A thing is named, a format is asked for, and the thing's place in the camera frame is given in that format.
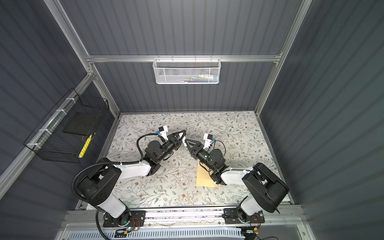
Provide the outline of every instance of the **gray corrugated wall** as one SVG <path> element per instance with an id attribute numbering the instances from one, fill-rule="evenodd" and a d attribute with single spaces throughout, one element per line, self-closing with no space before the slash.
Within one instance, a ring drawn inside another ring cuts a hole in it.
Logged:
<path id="1" fill-rule="evenodd" d="M 121 112 L 253 110 L 274 63 L 222 63 L 218 84 L 157 84 L 152 63 L 96 63 Z"/>
<path id="2" fill-rule="evenodd" d="M 0 173 L 86 71 L 43 1 L 0 1 Z"/>
<path id="3" fill-rule="evenodd" d="M 317 239 L 383 239 L 384 1 L 314 1 L 261 118 Z"/>
<path id="4" fill-rule="evenodd" d="M 0 173 L 23 141 L 86 72 L 43 1 L 0 1 Z M 91 84 L 84 94 L 100 96 Z M 0 200 L 0 239 L 53 239 L 77 200 L 73 176 L 94 163 L 114 117 L 110 112 L 82 164 L 34 157 Z"/>
<path id="5" fill-rule="evenodd" d="M 273 55 L 299 0 L 61 1 L 91 55 Z"/>

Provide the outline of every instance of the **white mesh basket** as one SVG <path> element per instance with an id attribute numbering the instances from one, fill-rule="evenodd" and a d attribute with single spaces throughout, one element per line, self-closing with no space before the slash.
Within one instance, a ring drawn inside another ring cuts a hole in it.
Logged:
<path id="1" fill-rule="evenodd" d="M 221 63 L 218 61 L 169 62 L 153 61 L 158 84 L 217 84 Z"/>

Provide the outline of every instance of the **black wire basket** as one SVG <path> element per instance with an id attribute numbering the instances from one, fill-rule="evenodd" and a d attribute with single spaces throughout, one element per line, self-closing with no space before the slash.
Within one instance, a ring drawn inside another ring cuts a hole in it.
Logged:
<path id="1" fill-rule="evenodd" d="M 106 99 L 76 95 L 24 145 L 43 160 L 80 163 L 108 111 Z"/>

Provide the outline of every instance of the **floral tablecloth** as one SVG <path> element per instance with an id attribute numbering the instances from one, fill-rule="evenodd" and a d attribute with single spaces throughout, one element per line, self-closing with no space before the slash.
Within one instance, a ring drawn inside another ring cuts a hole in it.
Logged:
<path id="1" fill-rule="evenodd" d="M 212 134 L 225 144 L 225 164 L 230 167 L 250 167 L 262 162 L 279 175 L 252 111 L 123 115 L 107 157 L 115 161 L 138 160 L 138 137 L 156 132 L 163 125 L 168 126 L 169 133 L 186 129 L 187 138 L 202 143 L 204 133 Z M 141 149 L 144 151 L 153 139 L 159 140 L 155 136 L 143 138 Z M 216 148 L 224 153 L 221 143 L 217 142 Z M 241 185 L 197 187 L 197 164 L 198 161 L 182 146 L 172 157 L 161 162 L 156 174 L 117 182 L 114 193 L 130 208 L 231 204 L 239 203 L 250 194 Z"/>

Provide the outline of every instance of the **yellow connector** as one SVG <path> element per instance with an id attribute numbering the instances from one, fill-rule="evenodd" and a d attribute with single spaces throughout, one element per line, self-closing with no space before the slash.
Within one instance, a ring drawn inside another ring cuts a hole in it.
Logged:
<path id="1" fill-rule="evenodd" d="M 92 135 L 90 135 L 89 138 L 87 139 L 87 141 L 85 141 L 84 147 L 80 151 L 79 158 L 84 157 L 84 153 L 85 153 L 85 151 L 87 151 L 88 145 L 91 142 L 91 140 L 92 140 Z"/>

